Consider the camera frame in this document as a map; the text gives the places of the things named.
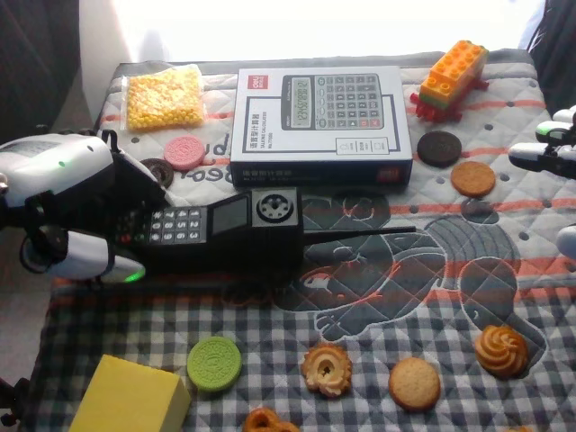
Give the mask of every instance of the yellow sponge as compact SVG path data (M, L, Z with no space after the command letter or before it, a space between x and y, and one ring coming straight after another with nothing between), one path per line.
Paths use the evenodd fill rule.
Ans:
M179 376L103 355L69 432L179 432L190 402Z

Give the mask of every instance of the black curtain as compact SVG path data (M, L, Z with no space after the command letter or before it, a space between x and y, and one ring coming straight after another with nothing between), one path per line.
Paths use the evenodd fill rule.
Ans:
M546 0L528 47L550 114L576 105L576 1Z
M0 0L0 144L56 120L79 41L78 0Z

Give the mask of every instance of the building block toy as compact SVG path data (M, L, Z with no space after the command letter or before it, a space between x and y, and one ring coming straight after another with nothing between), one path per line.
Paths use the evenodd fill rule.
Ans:
M190 402L178 375L103 355L69 432L180 432Z
M416 104L416 115L431 122L460 121L461 101L474 88L485 90L481 80L488 51L468 40L458 41L431 69L410 101Z

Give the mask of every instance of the plastic bag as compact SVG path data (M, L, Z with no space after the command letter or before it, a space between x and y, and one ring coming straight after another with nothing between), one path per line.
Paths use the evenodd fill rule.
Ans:
M203 81L196 65L122 78L121 128L154 131L204 123Z

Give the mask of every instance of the quilted mat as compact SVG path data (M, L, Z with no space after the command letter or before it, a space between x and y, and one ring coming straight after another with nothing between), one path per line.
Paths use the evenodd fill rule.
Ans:
M309 247L290 283L222 278L103 292L60 287L42 332L22 429L67 430L106 353L181 375L193 396L184 430L241 430L259 406L303 431L573 430L576 265L559 254L554 239L574 222L576 183L508 161L507 149L533 140L536 125L549 119L536 72L516 51L491 54L483 75L488 91L470 94L461 122L418 120L408 98L440 55L334 62L400 64L412 147L427 131L451 131L463 143L463 160L488 163L496 172L489 195L464 198L451 186L449 168L417 159L404 190L304 191L309 229L412 224L418 231ZM279 66L322 61L330 64ZM167 66L124 65L119 74ZM160 156L168 139L187 132L210 145L211 165L171 186L190 203L233 193L226 157L235 85L230 69L238 65L200 66L204 74L220 74L207 76L210 119L201 130L121 133L121 147L137 158ZM117 89L112 82L102 114L106 128L117 126ZM486 326L504 323L529 349L528 369L509 381L485 372L473 349ZM228 391L208 396L187 379L185 363L194 344L211 335L236 342L243 368ZM309 392L300 373L304 354L320 341L344 347L353 362L352 389L339 399ZM426 359L440 374L440 400L426 413L404 412L388 391L390 370L408 356Z

